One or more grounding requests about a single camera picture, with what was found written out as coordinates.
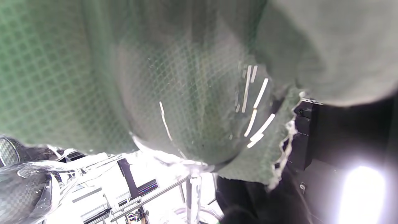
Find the green cloth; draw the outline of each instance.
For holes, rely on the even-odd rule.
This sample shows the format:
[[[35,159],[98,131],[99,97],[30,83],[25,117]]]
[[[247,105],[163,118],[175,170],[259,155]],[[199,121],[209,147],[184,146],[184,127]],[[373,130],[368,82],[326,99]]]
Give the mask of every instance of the green cloth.
[[[342,106],[395,89],[398,32],[385,21],[397,7],[374,4],[2,0],[0,132],[88,153],[135,151],[133,132],[154,149],[209,164],[242,151],[220,174],[267,183],[280,175],[274,162],[289,155],[280,142],[299,89]],[[257,78],[247,111],[237,113],[248,65],[258,66]],[[254,131],[243,133],[265,78],[253,130],[270,116],[272,100],[285,100],[248,149]]]

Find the plastic sheet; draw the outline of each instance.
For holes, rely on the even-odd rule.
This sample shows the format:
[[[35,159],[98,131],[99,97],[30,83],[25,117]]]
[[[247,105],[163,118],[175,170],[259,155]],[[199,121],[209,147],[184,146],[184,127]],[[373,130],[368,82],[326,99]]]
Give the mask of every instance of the plastic sheet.
[[[38,160],[60,161],[75,149],[61,149],[51,145],[25,146],[10,137],[0,137],[0,167]]]
[[[82,175],[66,163],[35,161],[0,168],[0,222],[30,224],[61,204]]]

